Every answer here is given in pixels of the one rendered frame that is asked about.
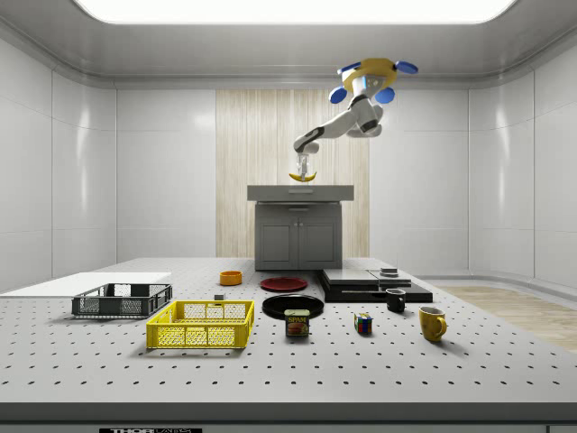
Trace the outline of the white cabinet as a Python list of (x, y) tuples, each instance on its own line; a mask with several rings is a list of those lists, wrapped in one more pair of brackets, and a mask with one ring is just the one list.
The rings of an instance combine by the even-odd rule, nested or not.
[(340, 203), (256, 204), (256, 270), (339, 269), (342, 256)]

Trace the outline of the drone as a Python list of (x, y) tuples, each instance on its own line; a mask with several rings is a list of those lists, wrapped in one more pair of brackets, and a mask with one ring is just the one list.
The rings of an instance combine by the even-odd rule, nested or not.
[(376, 101), (387, 104), (394, 99), (395, 92), (391, 85), (396, 80), (398, 71), (417, 74), (418, 67), (404, 60), (392, 62), (386, 58), (365, 59), (345, 66), (337, 70), (343, 84), (331, 91), (329, 100), (332, 104), (342, 102), (347, 92), (354, 92), (353, 81), (356, 78), (362, 78), (362, 88), (367, 88), (370, 85), (368, 77), (371, 76), (376, 78), (375, 85), (378, 89), (375, 95)]

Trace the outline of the red plate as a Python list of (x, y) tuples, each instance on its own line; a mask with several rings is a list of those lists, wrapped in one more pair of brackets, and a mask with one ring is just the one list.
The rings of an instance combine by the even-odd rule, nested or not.
[(262, 289), (275, 292), (303, 290), (307, 285), (306, 280), (298, 277), (272, 277), (261, 281)]

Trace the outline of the black stove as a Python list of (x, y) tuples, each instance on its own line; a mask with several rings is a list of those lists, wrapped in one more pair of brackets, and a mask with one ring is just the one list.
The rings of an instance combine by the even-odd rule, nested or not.
[(433, 293), (399, 272), (397, 268), (379, 270), (325, 269), (317, 274), (326, 302), (385, 302), (386, 289), (406, 292), (406, 302), (432, 302)]

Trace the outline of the black plate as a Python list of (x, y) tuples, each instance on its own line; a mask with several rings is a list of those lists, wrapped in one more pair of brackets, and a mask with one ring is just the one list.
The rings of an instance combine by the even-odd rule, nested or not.
[(307, 309), (310, 317), (314, 318), (323, 313), (324, 302), (308, 295), (279, 295), (269, 297), (262, 302), (262, 310), (275, 319), (284, 319), (287, 309)]

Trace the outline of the flat-sided can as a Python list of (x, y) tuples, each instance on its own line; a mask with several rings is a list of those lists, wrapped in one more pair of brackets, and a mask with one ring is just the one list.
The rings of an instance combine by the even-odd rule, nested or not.
[(308, 309), (286, 309), (284, 311), (286, 336), (308, 336), (309, 318)]

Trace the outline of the black mug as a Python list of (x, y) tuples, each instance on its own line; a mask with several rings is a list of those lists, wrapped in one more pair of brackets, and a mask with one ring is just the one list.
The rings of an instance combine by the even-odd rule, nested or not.
[(386, 289), (385, 292), (388, 310), (402, 313), (406, 307), (406, 292), (402, 289)]

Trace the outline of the yellow basket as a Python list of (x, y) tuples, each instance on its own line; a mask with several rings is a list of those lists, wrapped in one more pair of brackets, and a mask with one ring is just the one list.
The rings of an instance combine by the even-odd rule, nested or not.
[(146, 323), (149, 348), (244, 348), (252, 300), (175, 300)]

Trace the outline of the yellow mug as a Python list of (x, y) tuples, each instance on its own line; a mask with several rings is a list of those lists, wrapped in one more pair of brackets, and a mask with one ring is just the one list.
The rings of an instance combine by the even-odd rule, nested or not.
[(418, 314), (424, 338), (439, 342), (447, 330), (445, 313), (441, 309), (424, 306), (419, 309)]

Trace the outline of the dark grey basket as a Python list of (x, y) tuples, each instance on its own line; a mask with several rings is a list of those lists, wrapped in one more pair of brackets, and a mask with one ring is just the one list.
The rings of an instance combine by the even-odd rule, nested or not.
[(159, 283), (107, 283), (72, 299), (78, 318), (147, 318), (167, 305), (172, 286)]

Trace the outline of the white board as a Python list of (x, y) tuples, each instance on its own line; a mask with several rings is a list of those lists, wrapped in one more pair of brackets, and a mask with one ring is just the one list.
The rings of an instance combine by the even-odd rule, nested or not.
[(154, 283), (168, 276), (170, 272), (80, 272), (2, 293), (0, 297), (70, 298), (107, 283)]

